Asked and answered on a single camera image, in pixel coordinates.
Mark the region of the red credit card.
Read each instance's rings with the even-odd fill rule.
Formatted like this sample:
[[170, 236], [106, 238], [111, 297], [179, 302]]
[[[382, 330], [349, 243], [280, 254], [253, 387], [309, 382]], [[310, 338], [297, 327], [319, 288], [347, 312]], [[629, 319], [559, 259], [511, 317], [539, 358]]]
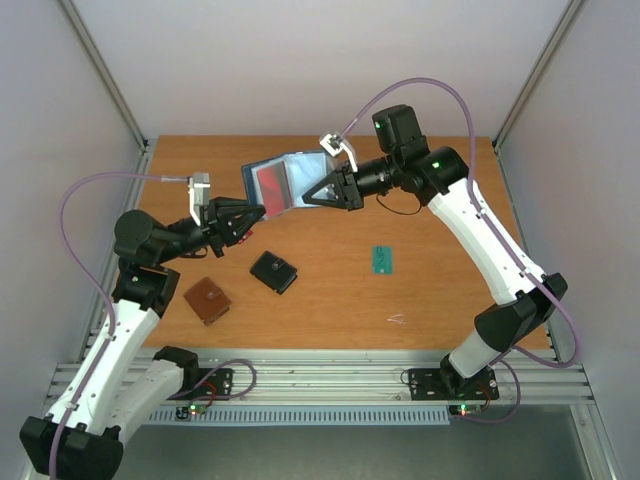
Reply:
[[246, 240], [248, 240], [248, 238], [251, 236], [250, 235], [251, 232], [247, 232], [240, 240], [239, 240], [239, 244], [244, 243]]
[[277, 216], [292, 207], [291, 193], [283, 162], [267, 166], [257, 172], [262, 204], [268, 217]]

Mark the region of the dark blue card holder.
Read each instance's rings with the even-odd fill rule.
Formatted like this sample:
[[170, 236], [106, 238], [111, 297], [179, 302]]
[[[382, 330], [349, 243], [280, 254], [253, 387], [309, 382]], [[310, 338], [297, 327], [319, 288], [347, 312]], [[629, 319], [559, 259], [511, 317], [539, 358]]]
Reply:
[[262, 221], [294, 209], [317, 208], [303, 195], [328, 175], [335, 160], [320, 150], [287, 152], [241, 167], [245, 194], [251, 205], [262, 205]]

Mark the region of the green credit card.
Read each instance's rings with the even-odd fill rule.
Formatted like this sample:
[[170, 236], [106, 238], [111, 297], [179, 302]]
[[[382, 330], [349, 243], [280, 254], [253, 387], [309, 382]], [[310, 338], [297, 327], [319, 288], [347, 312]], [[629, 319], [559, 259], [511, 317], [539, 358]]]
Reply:
[[391, 246], [376, 245], [372, 248], [372, 272], [376, 275], [391, 275], [394, 271]]

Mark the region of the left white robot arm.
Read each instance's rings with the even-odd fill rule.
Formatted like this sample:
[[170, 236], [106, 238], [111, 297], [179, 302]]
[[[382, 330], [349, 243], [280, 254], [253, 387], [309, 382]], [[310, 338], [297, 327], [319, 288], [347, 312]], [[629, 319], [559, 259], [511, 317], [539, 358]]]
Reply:
[[199, 219], [165, 226], [142, 210], [114, 227], [119, 277], [108, 313], [65, 392], [41, 418], [30, 416], [19, 438], [35, 471], [51, 479], [111, 479], [133, 433], [164, 401], [189, 398], [207, 383], [196, 353], [165, 346], [147, 370], [120, 390], [138, 350], [171, 302], [179, 282], [168, 261], [208, 247], [221, 257], [265, 214], [261, 205], [216, 197]]

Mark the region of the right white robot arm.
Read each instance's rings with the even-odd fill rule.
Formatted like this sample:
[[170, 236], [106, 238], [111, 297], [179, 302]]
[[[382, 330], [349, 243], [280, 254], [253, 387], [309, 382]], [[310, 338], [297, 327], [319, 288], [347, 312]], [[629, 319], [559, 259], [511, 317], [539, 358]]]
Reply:
[[372, 121], [383, 157], [358, 164], [347, 140], [322, 136], [319, 144], [327, 154], [346, 154], [348, 161], [307, 190], [303, 200], [353, 211], [363, 208], [366, 197], [399, 188], [414, 195], [459, 241], [494, 300], [475, 317], [469, 336], [440, 362], [444, 390], [453, 398], [463, 396], [492, 361], [548, 320], [568, 285], [561, 274], [545, 273], [518, 246], [453, 148], [429, 148], [412, 107], [389, 107]]

